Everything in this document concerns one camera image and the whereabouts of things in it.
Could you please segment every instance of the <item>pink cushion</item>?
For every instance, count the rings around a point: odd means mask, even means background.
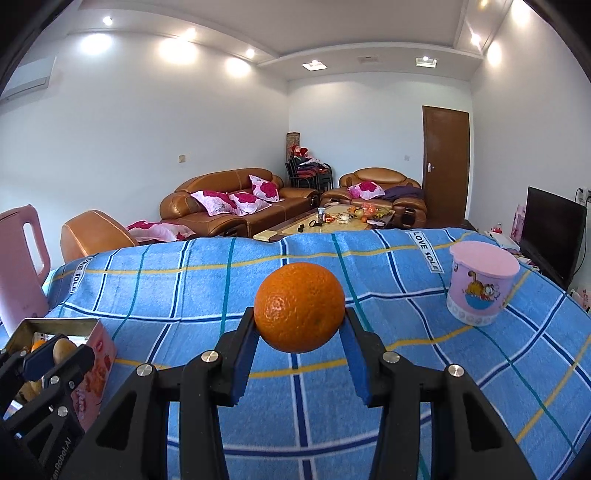
[[[279,202],[279,190],[277,185],[271,181],[263,180],[254,175],[249,175],[252,182],[252,192],[255,197],[266,200],[267,202]]]
[[[354,199],[371,200],[386,195],[384,189],[372,181],[362,181],[357,185],[350,186],[347,190]]]
[[[203,205],[209,216],[219,215],[220,213],[236,213],[236,203],[230,200],[227,193],[199,190],[193,193],[191,197]]]
[[[236,214],[241,217],[251,213],[260,212],[271,206],[270,203],[255,197],[252,193],[231,193],[229,197],[230,200],[236,204]]]

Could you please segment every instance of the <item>blue plaid blanket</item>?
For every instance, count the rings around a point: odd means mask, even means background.
[[[389,349],[425,367],[463,365],[514,435],[539,479],[557,479],[589,435],[591,322],[553,283],[521,268],[490,326],[458,322],[446,308],[449,246],[461,229],[424,232],[444,274],[433,274],[403,231],[294,235],[266,244],[213,238],[95,255],[70,293],[79,261],[46,284],[49,317],[96,316],[118,347],[105,393],[134,368],[182,365],[235,329],[261,281],[288,262],[313,262],[341,282],[347,306]],[[0,345],[5,341],[0,336]],[[220,408],[233,480],[368,477],[381,411],[356,396],[339,336],[290,355],[260,340],[246,394]],[[420,479],[430,478],[431,417],[421,406]],[[169,477],[178,478],[178,405],[171,408]]]

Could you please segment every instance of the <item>tv screen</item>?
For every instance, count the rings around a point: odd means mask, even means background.
[[[574,276],[586,219],[587,208],[583,205],[529,188],[521,248],[564,289]]]

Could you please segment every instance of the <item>can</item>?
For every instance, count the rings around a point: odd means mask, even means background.
[[[449,251],[453,270],[448,310],[467,325],[491,324],[504,308],[519,262],[508,251],[484,242],[459,242]]]
[[[326,221],[326,208],[318,207],[318,223],[323,224]]]

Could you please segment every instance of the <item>orange fruit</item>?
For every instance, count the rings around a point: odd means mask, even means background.
[[[38,340],[36,341],[33,346],[31,347],[31,352],[34,352],[35,350],[37,350],[41,345],[43,345],[45,343],[45,340]]]
[[[310,352],[328,342],[345,315],[345,294],[320,265],[298,262],[275,270],[259,287],[255,324],[273,348]]]

